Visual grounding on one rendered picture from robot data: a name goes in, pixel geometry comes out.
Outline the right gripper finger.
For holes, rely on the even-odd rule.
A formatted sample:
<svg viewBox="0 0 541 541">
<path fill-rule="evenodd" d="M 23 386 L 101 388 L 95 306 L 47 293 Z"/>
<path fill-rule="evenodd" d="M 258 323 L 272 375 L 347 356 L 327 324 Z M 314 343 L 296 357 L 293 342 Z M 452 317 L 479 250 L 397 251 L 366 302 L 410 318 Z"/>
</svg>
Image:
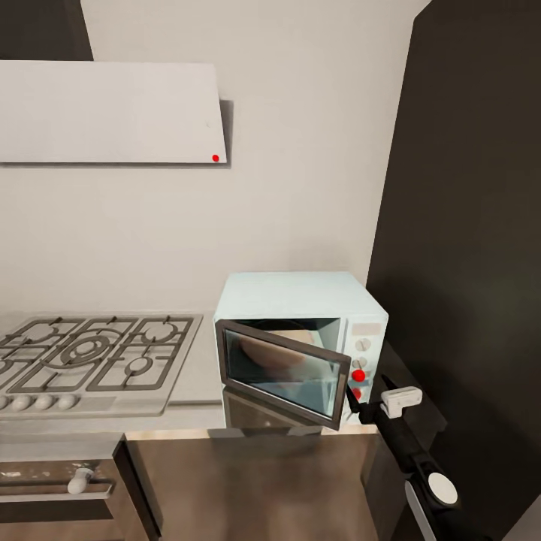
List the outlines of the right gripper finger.
<svg viewBox="0 0 541 541">
<path fill-rule="evenodd" d="M 355 413 L 355 414 L 358 414 L 360 412 L 361 405 L 363 405 L 364 403 L 363 402 L 361 402 L 361 403 L 358 402 L 358 399 L 352 393 L 352 390 L 349 387 L 349 384 L 346 387 L 346 396 L 348 397 L 349 406 L 350 406 L 351 411 L 353 413 Z"/>
<path fill-rule="evenodd" d="M 384 382 L 387 385 L 389 391 L 391 391 L 391 389 L 397 389 L 397 386 L 387 376 L 382 374 L 381 378 L 384 380 Z"/>
</svg>

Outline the microwave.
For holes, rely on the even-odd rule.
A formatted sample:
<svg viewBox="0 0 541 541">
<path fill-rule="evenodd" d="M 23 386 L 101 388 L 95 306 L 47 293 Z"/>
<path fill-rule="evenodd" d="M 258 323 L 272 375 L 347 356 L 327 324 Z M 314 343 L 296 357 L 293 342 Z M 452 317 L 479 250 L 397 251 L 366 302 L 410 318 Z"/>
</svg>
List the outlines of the microwave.
<svg viewBox="0 0 541 541">
<path fill-rule="evenodd" d="M 388 312 L 350 271 L 234 272 L 214 313 L 220 381 L 338 431 L 373 379 Z"/>
</svg>

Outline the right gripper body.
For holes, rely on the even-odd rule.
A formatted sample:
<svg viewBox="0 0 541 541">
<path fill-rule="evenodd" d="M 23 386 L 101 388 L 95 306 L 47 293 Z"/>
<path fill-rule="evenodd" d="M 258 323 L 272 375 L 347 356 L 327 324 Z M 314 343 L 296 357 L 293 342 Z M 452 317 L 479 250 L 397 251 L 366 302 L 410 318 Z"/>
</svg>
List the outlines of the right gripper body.
<svg viewBox="0 0 541 541">
<path fill-rule="evenodd" d="M 401 436 L 412 436 L 414 434 L 411 428 L 407 424 L 407 421 L 401 417 L 390 419 L 386 412 L 380 407 L 380 404 L 384 403 L 383 400 L 378 402 L 363 404 L 360 407 L 358 418 L 362 425 L 369 423 L 376 423 L 376 427 L 382 435 L 385 444 L 389 447 L 389 443 L 395 442 L 400 439 Z"/>
</svg>

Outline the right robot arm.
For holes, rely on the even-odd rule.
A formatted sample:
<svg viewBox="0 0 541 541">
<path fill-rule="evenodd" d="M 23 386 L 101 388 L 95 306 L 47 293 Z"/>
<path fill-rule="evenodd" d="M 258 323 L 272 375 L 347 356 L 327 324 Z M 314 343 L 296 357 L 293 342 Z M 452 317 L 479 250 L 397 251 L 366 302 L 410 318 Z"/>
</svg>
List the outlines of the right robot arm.
<svg viewBox="0 0 541 541">
<path fill-rule="evenodd" d="M 440 469 L 428 451 L 423 449 L 403 418 L 408 406 L 421 403 L 422 391 L 416 387 L 398 388 L 387 376 L 381 375 L 388 391 L 382 400 L 359 403 L 349 384 L 346 396 L 360 423 L 376 423 L 376 427 L 393 453 L 400 471 L 411 474 L 405 481 L 407 500 L 425 541 L 494 541 L 482 535 L 469 514 L 456 485 Z M 431 465 L 432 470 L 426 470 Z"/>
</svg>

